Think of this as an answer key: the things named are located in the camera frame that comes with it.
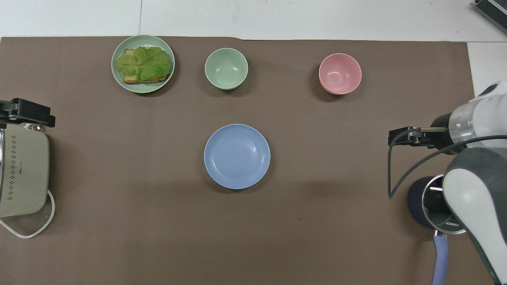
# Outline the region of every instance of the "white table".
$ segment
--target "white table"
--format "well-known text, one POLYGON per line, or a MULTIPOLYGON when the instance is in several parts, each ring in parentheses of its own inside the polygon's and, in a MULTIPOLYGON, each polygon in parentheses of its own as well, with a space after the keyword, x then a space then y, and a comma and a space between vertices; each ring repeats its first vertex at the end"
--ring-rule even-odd
POLYGON ((507 34, 463 0, 0 2, 0 37, 174 35, 468 42, 476 95, 507 80, 507 34))

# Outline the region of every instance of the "toast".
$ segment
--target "toast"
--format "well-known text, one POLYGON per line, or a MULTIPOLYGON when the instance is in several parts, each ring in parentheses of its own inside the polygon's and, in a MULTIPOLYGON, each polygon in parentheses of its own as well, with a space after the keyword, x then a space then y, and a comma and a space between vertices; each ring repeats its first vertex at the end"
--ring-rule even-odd
MULTIPOLYGON (((134 55, 134 51, 133 49, 125 49, 125 54, 130 54, 130 55, 134 55)), ((127 76, 125 74, 123 74, 123 82, 125 84, 150 84, 150 83, 159 83, 159 82, 164 82, 167 80, 167 77, 169 77, 169 74, 167 74, 166 76, 164 77, 160 77, 160 78, 153 78, 153 79, 150 79, 150 80, 143 80, 143 81, 140 81, 137 79, 137 75, 130 75, 130 76, 127 76)))

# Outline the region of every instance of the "lettuce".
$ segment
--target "lettuce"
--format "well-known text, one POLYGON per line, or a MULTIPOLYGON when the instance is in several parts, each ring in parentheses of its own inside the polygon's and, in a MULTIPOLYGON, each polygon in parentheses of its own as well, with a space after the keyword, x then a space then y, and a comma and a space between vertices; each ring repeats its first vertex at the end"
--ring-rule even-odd
POLYGON ((141 81, 164 77, 171 67, 169 56, 159 47, 138 47, 134 55, 123 54, 114 64, 121 73, 127 76, 135 74, 141 81))

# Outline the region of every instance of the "white cable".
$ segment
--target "white cable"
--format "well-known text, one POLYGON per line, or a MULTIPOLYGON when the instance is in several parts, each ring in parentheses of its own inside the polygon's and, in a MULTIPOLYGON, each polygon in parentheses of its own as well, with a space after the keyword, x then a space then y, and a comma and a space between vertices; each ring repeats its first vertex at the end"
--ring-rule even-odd
POLYGON ((53 219, 53 216, 55 215, 55 199, 53 198, 53 195, 51 195, 51 192, 49 191, 49 189, 48 189, 48 195, 49 195, 49 198, 51 199, 51 215, 49 215, 48 221, 37 232, 35 232, 31 235, 22 235, 22 234, 16 232, 13 228, 9 227, 1 219, 0 219, 0 224, 2 224, 2 226, 4 226, 11 233, 15 234, 16 236, 18 236, 20 238, 31 238, 31 237, 38 235, 40 232, 42 232, 49 225, 49 223, 53 219))

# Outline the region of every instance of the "open-faced sandwich with lettuce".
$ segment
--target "open-faced sandwich with lettuce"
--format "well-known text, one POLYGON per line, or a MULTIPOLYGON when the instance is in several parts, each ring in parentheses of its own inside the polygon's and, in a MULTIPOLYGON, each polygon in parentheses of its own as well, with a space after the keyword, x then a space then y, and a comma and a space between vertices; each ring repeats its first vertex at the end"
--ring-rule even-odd
POLYGON ((125 49, 125 54, 114 64, 123 73, 123 82, 126 84, 164 82, 171 68, 169 56, 159 47, 125 49))

